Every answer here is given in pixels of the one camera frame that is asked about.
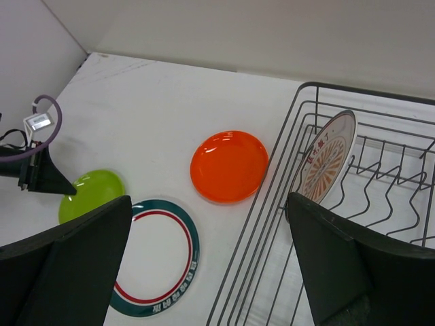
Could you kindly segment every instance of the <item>white table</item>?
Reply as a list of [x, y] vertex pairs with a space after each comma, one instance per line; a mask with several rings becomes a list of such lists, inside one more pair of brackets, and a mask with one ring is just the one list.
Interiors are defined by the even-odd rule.
[[[208, 136], [244, 130], [271, 151], [298, 82], [91, 54], [59, 96], [64, 123], [52, 159], [73, 181], [98, 168], [116, 171], [136, 202], [169, 198], [192, 216], [201, 238], [198, 273], [171, 309], [146, 319], [109, 307], [105, 325], [204, 325], [252, 198], [217, 205], [190, 181], [190, 159]], [[57, 224], [60, 196], [0, 185], [1, 243]]]

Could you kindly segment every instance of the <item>dish rack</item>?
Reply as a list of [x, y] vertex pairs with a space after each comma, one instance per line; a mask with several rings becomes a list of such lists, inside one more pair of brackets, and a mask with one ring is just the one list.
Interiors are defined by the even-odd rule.
[[435, 248], [435, 122], [428, 120], [435, 119], [435, 101], [305, 83], [279, 131], [207, 325], [314, 325], [285, 201], [313, 137], [346, 109], [358, 119], [358, 137], [343, 177], [321, 205], [393, 238]]

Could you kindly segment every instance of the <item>dish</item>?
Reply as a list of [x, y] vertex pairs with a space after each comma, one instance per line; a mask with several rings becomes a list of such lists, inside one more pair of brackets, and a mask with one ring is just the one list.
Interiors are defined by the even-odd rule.
[[138, 202], [110, 305], [133, 317], [165, 311], [186, 292], [198, 263], [199, 237], [189, 214], [167, 200]]
[[66, 195], [59, 206], [59, 223], [71, 221], [111, 200], [125, 195], [119, 176], [108, 170], [94, 170], [73, 182], [77, 194]]
[[256, 192], [267, 164], [266, 149], [256, 137], [243, 131], [224, 131], [208, 138], [195, 151], [190, 177], [207, 199], [238, 202]]
[[355, 114], [345, 110], [320, 130], [298, 167], [290, 192], [298, 192], [318, 204], [326, 197], [351, 157], [357, 124]]

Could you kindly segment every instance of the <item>patterned plate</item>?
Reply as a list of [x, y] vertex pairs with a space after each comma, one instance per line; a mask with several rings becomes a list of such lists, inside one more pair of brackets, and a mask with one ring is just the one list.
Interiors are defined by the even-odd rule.
[[199, 260], [199, 238], [190, 216], [167, 200], [133, 205], [133, 223], [110, 305], [146, 317], [180, 300]]
[[290, 192], [320, 203], [340, 179], [351, 156], [357, 134], [357, 121], [352, 111], [334, 116], [314, 138], [300, 163]]

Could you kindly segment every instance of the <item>orange plate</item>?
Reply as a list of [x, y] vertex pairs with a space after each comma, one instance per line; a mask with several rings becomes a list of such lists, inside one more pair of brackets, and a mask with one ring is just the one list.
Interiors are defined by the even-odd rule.
[[208, 138], [193, 155], [190, 177], [198, 192], [214, 202], [238, 202], [260, 186], [268, 156], [263, 144], [243, 131]]

